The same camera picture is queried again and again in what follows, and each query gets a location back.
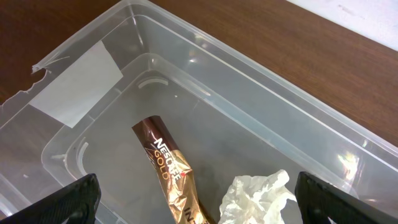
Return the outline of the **brown gold coffee sachet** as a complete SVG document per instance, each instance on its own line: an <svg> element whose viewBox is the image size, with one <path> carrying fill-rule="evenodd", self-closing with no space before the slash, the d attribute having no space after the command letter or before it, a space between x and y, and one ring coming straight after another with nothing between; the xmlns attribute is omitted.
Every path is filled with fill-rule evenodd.
<svg viewBox="0 0 398 224"><path fill-rule="evenodd" d="M193 169L160 116L132 127L152 163L176 223L214 223L198 198Z"/></svg>

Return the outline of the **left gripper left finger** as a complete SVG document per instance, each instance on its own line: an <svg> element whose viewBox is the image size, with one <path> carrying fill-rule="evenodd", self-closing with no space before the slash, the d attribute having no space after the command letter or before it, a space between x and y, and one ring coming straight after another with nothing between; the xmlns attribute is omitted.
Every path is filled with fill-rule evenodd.
<svg viewBox="0 0 398 224"><path fill-rule="evenodd" d="M100 199L96 174L87 174L1 220L1 224L94 224Z"/></svg>

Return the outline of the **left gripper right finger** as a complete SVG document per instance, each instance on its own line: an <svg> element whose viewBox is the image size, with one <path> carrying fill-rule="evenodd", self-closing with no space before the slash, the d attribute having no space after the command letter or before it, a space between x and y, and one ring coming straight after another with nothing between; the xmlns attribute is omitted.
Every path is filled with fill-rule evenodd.
<svg viewBox="0 0 398 224"><path fill-rule="evenodd" d="M394 224L397 219L309 172L298 174L295 196L304 224Z"/></svg>

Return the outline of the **white label sticker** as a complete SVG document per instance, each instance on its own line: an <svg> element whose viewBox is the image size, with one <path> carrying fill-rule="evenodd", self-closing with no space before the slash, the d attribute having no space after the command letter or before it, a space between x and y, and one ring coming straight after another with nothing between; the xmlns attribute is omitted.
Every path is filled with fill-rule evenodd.
<svg viewBox="0 0 398 224"><path fill-rule="evenodd" d="M73 128L122 77L104 43L99 41L29 104Z"/></svg>

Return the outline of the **white tissue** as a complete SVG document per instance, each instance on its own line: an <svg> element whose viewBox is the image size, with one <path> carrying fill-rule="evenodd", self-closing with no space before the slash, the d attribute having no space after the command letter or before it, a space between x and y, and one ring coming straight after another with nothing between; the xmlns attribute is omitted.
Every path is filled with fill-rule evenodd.
<svg viewBox="0 0 398 224"><path fill-rule="evenodd" d="M281 169L268 176L234 177L220 205L219 224L302 223L297 199Z"/></svg>

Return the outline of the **clear plastic waste bin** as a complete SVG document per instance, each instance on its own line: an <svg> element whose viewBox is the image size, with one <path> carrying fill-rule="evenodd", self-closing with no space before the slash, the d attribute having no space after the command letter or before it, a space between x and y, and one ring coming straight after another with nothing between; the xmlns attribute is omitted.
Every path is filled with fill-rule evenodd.
<svg viewBox="0 0 398 224"><path fill-rule="evenodd" d="M29 102L97 42L123 77L70 128ZM1 211L88 173L99 223L172 223L132 127L162 118L215 220L234 177L301 171L397 215L397 148L149 1L121 1L34 65L44 78L1 106Z"/></svg>

